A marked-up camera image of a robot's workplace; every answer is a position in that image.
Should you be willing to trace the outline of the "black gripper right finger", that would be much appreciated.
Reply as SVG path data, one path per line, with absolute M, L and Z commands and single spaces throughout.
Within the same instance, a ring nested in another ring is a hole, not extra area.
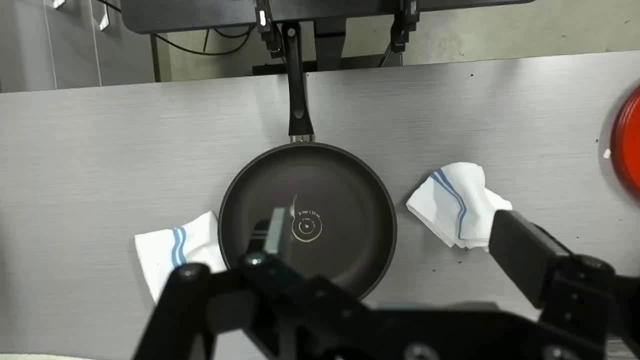
M 536 308 L 548 302 L 551 285 L 560 275 L 593 283 L 597 276 L 613 273 L 599 259 L 572 252 L 548 230 L 525 221 L 516 211 L 497 211 L 494 215 L 487 250 Z

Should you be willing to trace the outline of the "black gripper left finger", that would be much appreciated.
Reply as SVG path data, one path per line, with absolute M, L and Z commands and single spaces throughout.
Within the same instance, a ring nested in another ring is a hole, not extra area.
M 260 221 L 254 226 L 241 262 L 258 267 L 270 256 L 283 261 L 287 256 L 292 221 L 289 209 L 273 209 L 268 221 Z

